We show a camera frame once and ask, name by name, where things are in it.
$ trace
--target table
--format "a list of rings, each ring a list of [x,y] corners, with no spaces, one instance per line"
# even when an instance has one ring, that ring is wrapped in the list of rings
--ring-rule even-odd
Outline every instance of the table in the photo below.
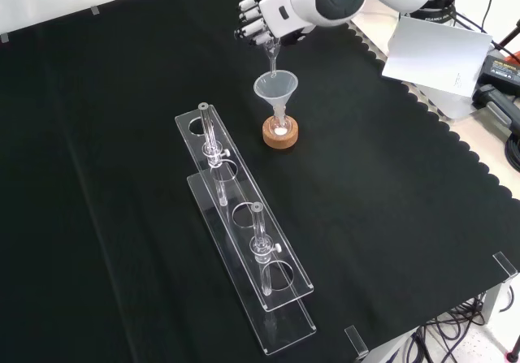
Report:
[[[378,54],[378,58],[386,59],[388,55],[388,42],[392,37],[397,25],[398,13],[378,0],[367,0],[363,11],[351,22],[352,27],[357,29],[370,48]],[[500,185],[507,187],[516,199],[520,199],[520,172],[517,172],[507,162],[504,155],[505,141],[509,137],[509,129],[501,126],[487,110],[480,110],[465,119],[451,120],[438,113],[435,106],[428,101],[427,96],[419,89],[409,83],[410,91],[418,100],[428,105],[428,110],[436,112],[440,120],[450,125],[450,130],[456,132],[462,141],[470,146],[470,150],[479,155],[481,163],[489,167],[489,172],[495,175]],[[496,300],[499,296],[507,293],[511,279],[491,288],[487,292],[483,308],[485,322],[489,322],[491,316],[496,313]],[[368,356],[369,362],[385,362],[412,333],[408,332],[398,337]]]
[[[504,280],[494,253],[520,261],[509,234],[518,203],[402,84],[380,79],[380,63],[346,27],[313,32],[280,55],[280,67],[300,79],[288,112],[301,138],[290,153],[268,149],[259,129],[269,109],[251,88],[267,62],[231,39],[235,4],[122,0],[100,6],[99,15],[10,34],[0,54],[0,91],[12,113],[3,117],[4,149],[12,152],[2,182],[11,184],[6,230],[16,235],[3,260],[25,259],[24,235],[51,236],[11,282],[45,286],[54,275],[54,283],[42,302],[7,288],[3,307],[21,313],[29,303],[40,323],[54,319],[46,356],[264,361],[185,182],[195,168],[174,118],[201,101],[219,110],[314,284],[305,305],[318,332],[274,361],[351,360],[346,327],[355,325],[375,350]],[[474,218],[461,218],[455,205]],[[54,273],[34,274],[34,259],[45,263],[49,253]],[[98,270],[91,284],[59,273],[78,267],[87,270],[83,279]],[[86,295],[78,305],[85,291],[106,307],[88,306]],[[85,307],[96,314],[88,321]],[[16,353],[35,360],[37,351],[20,347],[34,337],[29,329],[17,328],[2,350],[6,360]],[[116,342],[102,343],[111,337]]]

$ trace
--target test tube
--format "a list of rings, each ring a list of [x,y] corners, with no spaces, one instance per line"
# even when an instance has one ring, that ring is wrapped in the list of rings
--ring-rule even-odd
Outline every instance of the test tube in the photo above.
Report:
[[[198,109],[201,111],[202,128],[204,129],[204,137],[206,138],[206,149],[210,154],[218,150],[217,140],[215,139],[215,130],[213,129],[213,123],[210,118],[210,105],[207,103],[201,103],[198,105]]]
[[[267,242],[266,223],[263,219],[263,204],[254,202],[251,205],[251,214],[253,215],[254,243],[259,249],[265,248]]]
[[[270,296],[273,289],[271,286],[271,270],[267,264],[259,264],[260,279],[262,280],[262,292],[264,296]]]

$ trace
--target white paper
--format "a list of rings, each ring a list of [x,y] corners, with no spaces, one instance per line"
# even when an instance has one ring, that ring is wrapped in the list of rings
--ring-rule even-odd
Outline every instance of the white paper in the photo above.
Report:
[[[402,17],[383,76],[471,97],[492,36]]]

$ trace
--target black cloth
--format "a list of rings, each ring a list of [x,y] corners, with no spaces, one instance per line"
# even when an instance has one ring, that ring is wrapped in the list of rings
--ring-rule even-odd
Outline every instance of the black cloth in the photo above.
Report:
[[[316,29],[283,48],[279,69],[299,78],[288,113],[300,138],[286,153],[264,145],[271,108],[255,97],[253,82],[268,61],[233,39],[239,1],[120,0],[100,6],[100,15],[82,11],[12,34],[13,46],[0,52],[17,64],[19,88],[32,88],[8,97],[17,111],[15,122],[4,119],[15,125],[4,129],[3,168],[19,165],[10,158],[18,152],[32,164],[36,148],[46,154],[36,154],[24,178],[40,178],[38,165],[58,172],[46,186],[13,187],[50,211],[38,218],[39,202],[8,205],[10,218],[27,217],[18,227],[27,237],[13,243],[9,259],[31,238],[42,240],[42,231],[63,236],[56,218],[70,220],[77,234],[54,241],[71,251],[54,272],[75,274],[78,258],[88,259],[93,273],[82,275],[90,293],[119,306],[95,323],[69,318],[71,332],[88,333],[84,344],[103,356],[96,361],[118,349],[117,361],[266,360],[186,182],[196,167],[175,117],[199,102],[216,107],[314,284],[304,302],[316,335],[269,360],[349,361],[346,327],[355,325],[375,348],[504,280],[494,253],[520,264],[519,202],[403,84],[381,78],[383,64],[345,26]],[[41,148],[21,142],[21,132]],[[46,144],[48,134],[55,140]],[[59,198],[59,186],[77,201]],[[97,237],[97,248],[82,244]],[[19,277],[32,286],[37,273]],[[43,275],[41,283],[52,277],[48,288],[70,300],[67,274]],[[18,283],[18,274],[11,278]],[[112,321],[118,310],[124,331]],[[119,343],[124,336],[128,345]],[[103,350],[111,337],[118,349]],[[6,348],[0,353],[14,353]],[[75,361],[77,349],[69,352],[63,361]]]

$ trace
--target acrylic test tube rack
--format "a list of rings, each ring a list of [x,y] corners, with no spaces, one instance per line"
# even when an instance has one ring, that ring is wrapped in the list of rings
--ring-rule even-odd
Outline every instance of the acrylic test tube rack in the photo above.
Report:
[[[262,350],[312,335],[301,298],[314,287],[216,110],[201,103],[175,121],[198,169],[189,187]]]

